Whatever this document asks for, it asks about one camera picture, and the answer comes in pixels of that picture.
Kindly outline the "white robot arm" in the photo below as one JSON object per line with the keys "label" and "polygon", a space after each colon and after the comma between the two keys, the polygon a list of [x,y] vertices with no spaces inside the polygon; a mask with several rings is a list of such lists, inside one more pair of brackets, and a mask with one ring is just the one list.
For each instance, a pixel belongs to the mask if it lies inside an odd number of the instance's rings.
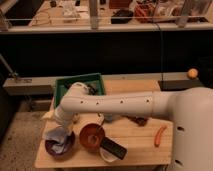
{"label": "white robot arm", "polygon": [[62,97],[54,117],[59,124],[70,125],[81,113],[169,117],[174,128],[168,171],[213,171],[211,88],[91,95],[85,84],[77,82]]}

